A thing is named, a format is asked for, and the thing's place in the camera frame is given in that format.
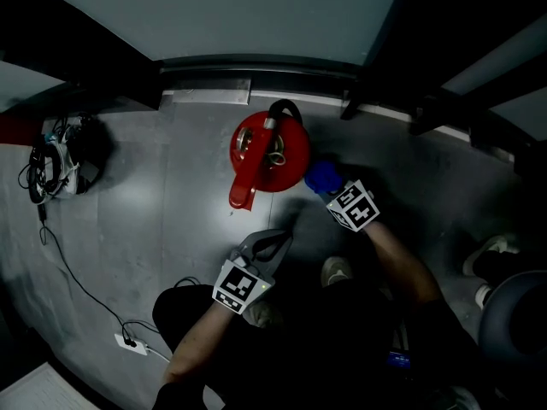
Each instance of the concrete floor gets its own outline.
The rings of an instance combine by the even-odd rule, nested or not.
[[[309,269],[310,280],[318,281],[329,255],[351,248],[348,255],[358,256],[362,238],[338,226],[304,183],[276,195],[257,193],[252,212],[229,206],[232,132],[272,99],[252,97],[249,106],[164,100],[159,112],[103,115],[116,150],[102,182],[85,196],[47,204],[48,226],[90,292],[125,319],[151,321],[162,290],[184,276],[212,284],[230,248],[268,227],[292,226],[288,261]],[[530,235],[512,166],[444,134],[412,137],[392,118],[360,113],[343,122],[338,108],[298,106],[315,153],[373,170],[385,201],[380,210],[432,269],[476,337],[473,294],[480,280],[460,276],[457,267],[485,237]],[[40,244],[36,208],[16,181],[29,152],[0,145],[2,280],[23,319],[70,369],[124,409],[151,408],[165,362],[120,349],[116,320],[70,280],[52,242]],[[168,354],[159,336],[133,330]]]

